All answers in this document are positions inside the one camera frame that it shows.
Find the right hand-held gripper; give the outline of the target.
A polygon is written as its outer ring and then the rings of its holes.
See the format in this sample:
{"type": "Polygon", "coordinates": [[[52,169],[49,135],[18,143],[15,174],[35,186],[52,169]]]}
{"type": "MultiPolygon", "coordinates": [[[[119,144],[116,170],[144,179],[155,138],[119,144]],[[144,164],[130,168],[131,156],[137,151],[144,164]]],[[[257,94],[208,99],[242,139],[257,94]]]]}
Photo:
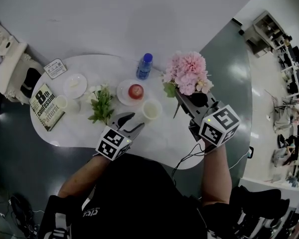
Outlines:
{"type": "Polygon", "coordinates": [[[204,139],[219,147],[234,136],[241,123],[229,105],[215,101],[210,93],[187,96],[176,90],[175,97],[178,106],[192,118],[189,130],[196,141],[204,139]]]}

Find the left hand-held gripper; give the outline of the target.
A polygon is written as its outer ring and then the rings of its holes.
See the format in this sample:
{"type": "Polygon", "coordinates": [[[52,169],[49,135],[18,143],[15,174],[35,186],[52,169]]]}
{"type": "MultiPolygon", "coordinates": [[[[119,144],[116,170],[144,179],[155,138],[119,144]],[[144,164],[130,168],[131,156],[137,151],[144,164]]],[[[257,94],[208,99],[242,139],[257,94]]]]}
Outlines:
{"type": "Polygon", "coordinates": [[[125,112],[111,118],[111,125],[106,126],[101,133],[96,152],[110,161],[125,154],[131,147],[133,140],[140,134],[145,127],[145,123],[138,124],[131,130],[120,130],[122,126],[135,116],[133,112],[125,112]]]}

